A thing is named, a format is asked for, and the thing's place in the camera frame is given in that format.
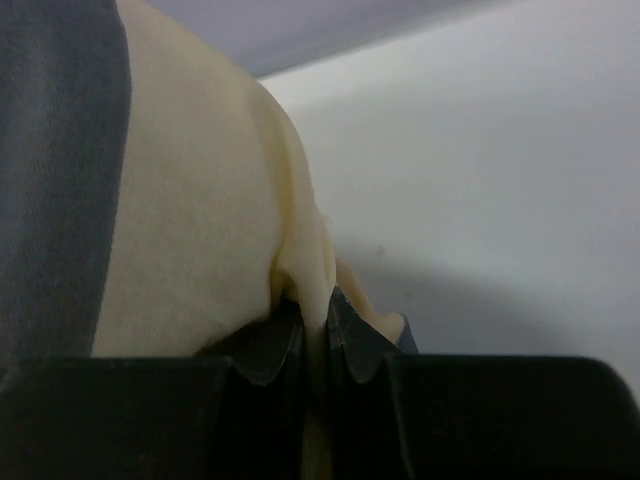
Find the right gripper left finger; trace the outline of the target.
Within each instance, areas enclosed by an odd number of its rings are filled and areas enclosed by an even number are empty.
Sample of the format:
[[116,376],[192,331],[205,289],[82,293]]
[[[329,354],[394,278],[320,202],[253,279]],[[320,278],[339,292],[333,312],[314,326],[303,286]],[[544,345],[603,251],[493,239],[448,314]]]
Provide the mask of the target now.
[[299,308],[191,358],[50,358],[1,375],[5,479],[296,479]]

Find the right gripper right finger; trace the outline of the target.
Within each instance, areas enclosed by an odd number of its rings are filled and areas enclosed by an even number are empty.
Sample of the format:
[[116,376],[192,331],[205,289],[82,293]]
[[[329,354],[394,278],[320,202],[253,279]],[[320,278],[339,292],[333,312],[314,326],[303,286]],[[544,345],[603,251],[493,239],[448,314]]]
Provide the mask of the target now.
[[327,318],[337,479],[635,479],[639,409],[583,357],[426,355],[340,290]]

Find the striped pillowcase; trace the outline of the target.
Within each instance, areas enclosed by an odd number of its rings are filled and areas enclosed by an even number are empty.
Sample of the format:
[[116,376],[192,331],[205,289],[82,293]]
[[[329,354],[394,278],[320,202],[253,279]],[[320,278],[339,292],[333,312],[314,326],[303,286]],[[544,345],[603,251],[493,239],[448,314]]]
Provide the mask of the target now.
[[331,477],[325,323],[344,292],[397,342],[334,245],[291,120],[144,1],[1,5],[1,362],[189,356],[304,320],[301,475]]

